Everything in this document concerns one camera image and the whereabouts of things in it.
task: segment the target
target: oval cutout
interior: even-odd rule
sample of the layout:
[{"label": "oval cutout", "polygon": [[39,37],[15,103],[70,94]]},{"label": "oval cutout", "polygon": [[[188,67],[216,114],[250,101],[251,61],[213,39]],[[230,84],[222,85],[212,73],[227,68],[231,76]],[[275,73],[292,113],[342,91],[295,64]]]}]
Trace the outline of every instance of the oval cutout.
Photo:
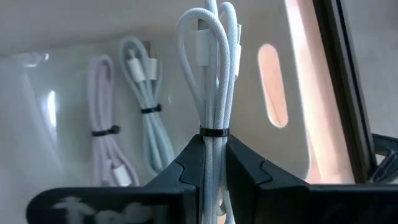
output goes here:
[{"label": "oval cutout", "polygon": [[275,127],[283,128],[287,125],[289,117],[278,52],[271,44],[264,44],[259,49],[257,59],[268,118]]}]

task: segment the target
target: cable holder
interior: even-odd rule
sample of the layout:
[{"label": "cable holder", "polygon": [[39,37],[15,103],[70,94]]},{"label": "cable holder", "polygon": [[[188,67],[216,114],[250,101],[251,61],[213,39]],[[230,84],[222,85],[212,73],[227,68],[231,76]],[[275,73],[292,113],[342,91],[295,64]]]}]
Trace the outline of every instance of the cable holder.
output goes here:
[{"label": "cable holder", "polygon": [[154,108],[146,108],[146,109],[141,109],[142,114],[147,114],[147,113],[155,113],[155,112],[161,112],[162,111],[162,105],[158,104]]},{"label": "cable holder", "polygon": [[109,128],[108,130],[104,130],[104,131],[92,131],[91,135],[93,137],[102,137],[102,136],[107,136],[109,134],[119,134],[120,133],[120,126],[118,125],[114,125],[111,128]]},{"label": "cable holder", "polygon": [[228,137],[229,128],[224,129],[211,129],[211,128],[199,128],[199,134],[205,137]]}]

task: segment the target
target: charging cable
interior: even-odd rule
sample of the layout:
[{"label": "charging cable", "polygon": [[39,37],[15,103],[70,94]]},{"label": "charging cable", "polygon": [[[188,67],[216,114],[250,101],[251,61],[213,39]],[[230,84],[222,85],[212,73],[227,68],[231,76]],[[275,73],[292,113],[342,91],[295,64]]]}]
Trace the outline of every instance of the charging cable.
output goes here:
[{"label": "charging cable", "polygon": [[[194,8],[185,12],[178,22],[178,59],[191,89],[201,127],[210,130],[227,130],[231,116],[234,81],[238,76],[241,26],[237,23],[233,5],[222,3],[218,8],[215,0],[206,0],[205,9]],[[228,17],[228,35],[218,13]],[[185,53],[184,32],[191,20],[198,19],[197,62],[204,86],[195,83]],[[228,137],[204,137],[205,193],[203,205],[204,224],[217,223],[217,215],[226,213],[225,223],[234,223],[231,199],[226,185],[225,147]],[[220,208],[219,192],[224,208]]]},{"label": "charging cable", "polygon": [[150,58],[144,44],[135,37],[121,41],[119,57],[123,74],[141,107],[147,168],[152,175],[157,175],[174,160],[173,147],[159,116],[162,64],[157,58]]},{"label": "charging cable", "polygon": [[133,166],[120,150],[112,123],[114,66],[107,55],[95,57],[88,67],[88,101],[93,135],[93,182],[95,186],[138,186]]}]

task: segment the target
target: black cable tie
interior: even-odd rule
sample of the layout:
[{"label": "black cable tie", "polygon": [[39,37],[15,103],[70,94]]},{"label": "black cable tie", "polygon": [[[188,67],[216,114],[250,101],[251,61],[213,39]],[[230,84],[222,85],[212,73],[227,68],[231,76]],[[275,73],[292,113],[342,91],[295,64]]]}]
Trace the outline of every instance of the black cable tie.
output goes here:
[{"label": "black cable tie", "polygon": [[154,108],[141,109],[142,114],[161,112],[161,111],[162,111],[162,105],[160,105],[160,104],[158,104]]},{"label": "black cable tie", "polygon": [[206,137],[228,137],[229,136],[229,128],[210,129],[210,128],[200,127],[199,134],[201,136],[206,136]]},{"label": "black cable tie", "polygon": [[120,132],[120,126],[114,125],[105,131],[92,131],[91,135],[93,137],[101,137],[101,136],[107,136],[109,134],[119,134],[119,132]]}]

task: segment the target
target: black frame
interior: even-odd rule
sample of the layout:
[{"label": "black frame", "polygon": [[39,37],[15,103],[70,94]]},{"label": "black frame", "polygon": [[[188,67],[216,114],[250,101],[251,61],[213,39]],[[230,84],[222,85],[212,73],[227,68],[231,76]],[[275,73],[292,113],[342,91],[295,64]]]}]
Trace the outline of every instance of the black frame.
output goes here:
[{"label": "black frame", "polygon": [[376,156],[345,6],[341,0],[313,0],[313,4],[354,178],[365,183],[376,169]]}]

